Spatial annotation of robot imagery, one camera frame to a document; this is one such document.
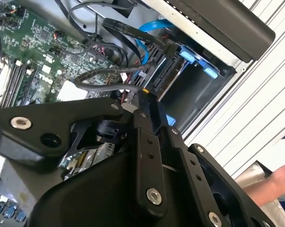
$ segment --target silver screw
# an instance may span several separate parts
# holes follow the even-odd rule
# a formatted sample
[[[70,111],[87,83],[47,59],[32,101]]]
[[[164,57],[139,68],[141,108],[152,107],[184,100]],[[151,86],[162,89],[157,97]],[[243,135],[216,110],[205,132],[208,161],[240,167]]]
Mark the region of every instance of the silver screw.
[[[176,129],[172,129],[172,132],[176,135],[179,133]]]
[[[116,110],[119,110],[119,107],[116,104],[111,104],[111,107],[113,107]]]
[[[220,218],[214,212],[209,212],[208,217],[210,222],[213,223],[215,227],[222,227],[222,222]]]
[[[149,188],[147,190],[147,199],[156,206],[162,203],[161,194],[155,188]]]
[[[265,225],[265,227],[270,227],[270,224],[265,220],[263,220],[263,224]]]
[[[203,153],[204,152],[204,150],[201,148],[201,147],[197,147],[197,150],[200,152],[200,153]]]
[[[30,120],[25,117],[14,117],[11,119],[10,124],[12,127],[19,130],[27,130],[32,126]]]
[[[140,115],[143,116],[144,118],[147,118],[147,115],[144,112],[140,112]]]

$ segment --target green circuit board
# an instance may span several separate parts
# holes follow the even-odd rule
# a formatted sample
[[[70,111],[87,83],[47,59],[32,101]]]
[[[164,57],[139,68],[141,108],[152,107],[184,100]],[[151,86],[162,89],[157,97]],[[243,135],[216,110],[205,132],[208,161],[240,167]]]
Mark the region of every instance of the green circuit board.
[[[56,102],[65,81],[73,82],[74,78],[84,72],[113,67],[105,57],[96,57],[95,51],[85,54],[70,55],[60,50],[54,40],[54,33],[59,31],[52,24],[32,11],[24,9],[14,2],[0,3],[0,11],[13,11],[11,14],[0,14],[0,39],[3,56],[12,64],[26,65],[26,72],[16,83],[17,87],[8,85],[10,98],[7,106],[27,105],[32,102]],[[85,46],[62,31],[60,44],[71,52],[81,52]],[[102,85],[116,83],[120,76],[100,75],[90,79],[89,83]],[[89,92],[86,98],[108,96],[108,92]],[[0,97],[0,104],[5,98]]]

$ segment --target motherboard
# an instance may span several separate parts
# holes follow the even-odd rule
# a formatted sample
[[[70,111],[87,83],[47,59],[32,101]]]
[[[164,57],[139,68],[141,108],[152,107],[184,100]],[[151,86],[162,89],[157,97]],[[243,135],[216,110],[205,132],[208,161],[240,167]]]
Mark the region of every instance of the motherboard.
[[[114,67],[97,46],[82,54],[82,43],[30,10],[0,3],[0,108],[108,96],[76,88],[74,78],[84,72]],[[55,35],[60,35],[60,43]],[[116,83],[119,75],[99,75],[88,83]]]

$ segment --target black plastic housing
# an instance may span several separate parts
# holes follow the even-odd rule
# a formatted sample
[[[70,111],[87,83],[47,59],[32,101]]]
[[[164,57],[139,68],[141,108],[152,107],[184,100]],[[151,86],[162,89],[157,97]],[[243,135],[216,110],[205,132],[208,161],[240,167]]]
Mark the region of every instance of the black plastic housing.
[[[238,0],[169,0],[244,62],[259,60],[276,34]]]

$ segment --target ram slot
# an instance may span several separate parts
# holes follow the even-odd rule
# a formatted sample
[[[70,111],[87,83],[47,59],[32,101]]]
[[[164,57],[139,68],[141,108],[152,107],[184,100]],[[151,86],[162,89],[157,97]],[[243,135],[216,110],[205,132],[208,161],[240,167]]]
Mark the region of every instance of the ram slot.
[[[26,64],[15,60],[9,74],[9,80],[0,103],[0,108],[10,107],[14,103],[15,95],[19,89],[21,81],[26,73]]]

